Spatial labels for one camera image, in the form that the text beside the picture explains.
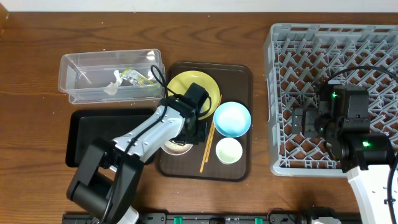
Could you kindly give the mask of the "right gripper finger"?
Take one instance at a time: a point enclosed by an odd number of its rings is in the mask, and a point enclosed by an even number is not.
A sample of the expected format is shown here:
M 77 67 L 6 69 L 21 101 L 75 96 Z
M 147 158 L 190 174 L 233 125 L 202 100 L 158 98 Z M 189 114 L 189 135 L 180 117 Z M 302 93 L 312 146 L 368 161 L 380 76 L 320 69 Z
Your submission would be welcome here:
M 292 134 L 300 134 L 302 131 L 303 108 L 292 110 Z
M 303 115 L 303 135 L 305 137 L 317 137 L 318 131 L 315 127 L 315 121 L 317 118 L 316 108 L 307 108 L 304 110 Z

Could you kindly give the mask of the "light blue bowl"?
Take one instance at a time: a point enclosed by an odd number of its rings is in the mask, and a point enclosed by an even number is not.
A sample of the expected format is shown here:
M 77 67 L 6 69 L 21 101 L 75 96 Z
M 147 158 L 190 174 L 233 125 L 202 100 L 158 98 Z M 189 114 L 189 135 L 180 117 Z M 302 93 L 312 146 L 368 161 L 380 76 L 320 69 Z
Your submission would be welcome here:
M 251 127 L 251 114 L 241 103 L 229 101 L 221 104 L 214 113 L 215 129 L 228 138 L 245 135 Z

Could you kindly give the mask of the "small pale green cup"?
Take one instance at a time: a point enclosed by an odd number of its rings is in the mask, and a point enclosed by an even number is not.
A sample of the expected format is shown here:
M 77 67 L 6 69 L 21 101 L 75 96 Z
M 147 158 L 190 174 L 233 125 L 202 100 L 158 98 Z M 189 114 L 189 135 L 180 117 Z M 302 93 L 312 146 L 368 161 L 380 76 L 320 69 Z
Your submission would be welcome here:
M 216 156 L 222 164 L 238 162 L 243 154 L 241 143 L 234 138 L 223 138 L 216 145 Z

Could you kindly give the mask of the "white bowl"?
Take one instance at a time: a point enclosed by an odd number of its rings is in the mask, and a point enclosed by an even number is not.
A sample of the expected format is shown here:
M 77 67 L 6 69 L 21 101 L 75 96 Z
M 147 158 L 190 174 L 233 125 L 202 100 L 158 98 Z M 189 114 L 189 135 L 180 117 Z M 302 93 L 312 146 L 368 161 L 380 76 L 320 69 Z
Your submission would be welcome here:
M 167 154 L 179 156 L 188 152 L 192 146 L 192 144 L 177 144 L 173 141 L 167 141 L 161 148 Z

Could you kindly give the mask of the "green snack wrapper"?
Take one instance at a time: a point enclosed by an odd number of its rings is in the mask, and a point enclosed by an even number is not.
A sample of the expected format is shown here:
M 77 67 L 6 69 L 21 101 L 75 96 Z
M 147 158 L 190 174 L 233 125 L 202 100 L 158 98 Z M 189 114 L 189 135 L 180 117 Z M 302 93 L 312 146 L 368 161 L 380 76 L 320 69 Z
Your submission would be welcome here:
M 140 74 L 134 69 L 126 69 L 121 73 L 121 78 L 129 83 L 137 86 L 154 85 L 154 82 L 150 81 L 144 75 Z

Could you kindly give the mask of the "white tissue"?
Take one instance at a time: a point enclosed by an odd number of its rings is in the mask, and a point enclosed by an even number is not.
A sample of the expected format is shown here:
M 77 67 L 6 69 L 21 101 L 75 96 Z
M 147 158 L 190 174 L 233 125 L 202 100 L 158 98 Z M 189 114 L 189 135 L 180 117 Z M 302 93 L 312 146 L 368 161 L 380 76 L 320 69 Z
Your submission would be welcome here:
M 116 77 L 115 82 L 110 82 L 108 86 L 104 88 L 104 92 L 108 95 L 115 95 L 118 91 L 118 88 L 121 86 L 123 80 L 121 78 L 121 73 L 119 70 L 114 71 L 114 76 Z

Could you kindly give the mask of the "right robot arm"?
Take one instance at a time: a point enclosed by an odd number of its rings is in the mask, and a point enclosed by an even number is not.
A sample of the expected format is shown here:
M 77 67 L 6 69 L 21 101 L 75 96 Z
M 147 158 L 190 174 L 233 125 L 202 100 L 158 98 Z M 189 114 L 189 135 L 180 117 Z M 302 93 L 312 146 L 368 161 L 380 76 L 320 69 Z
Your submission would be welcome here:
M 355 85 L 327 84 L 316 108 L 292 111 L 292 133 L 320 138 L 356 197 L 363 223 L 397 223 L 397 155 L 384 133 L 371 132 L 369 93 Z

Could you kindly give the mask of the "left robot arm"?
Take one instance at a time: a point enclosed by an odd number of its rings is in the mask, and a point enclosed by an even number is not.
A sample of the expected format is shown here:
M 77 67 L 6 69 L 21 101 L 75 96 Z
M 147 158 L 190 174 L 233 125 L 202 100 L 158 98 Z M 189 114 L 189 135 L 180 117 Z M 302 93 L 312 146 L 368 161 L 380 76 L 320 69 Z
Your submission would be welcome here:
M 100 223 L 136 223 L 132 208 L 145 162 L 167 142 L 198 144 L 206 125 L 200 110 L 208 92 L 192 83 L 184 94 L 166 96 L 155 113 L 138 127 L 112 141 L 94 140 L 67 189 L 67 198 Z

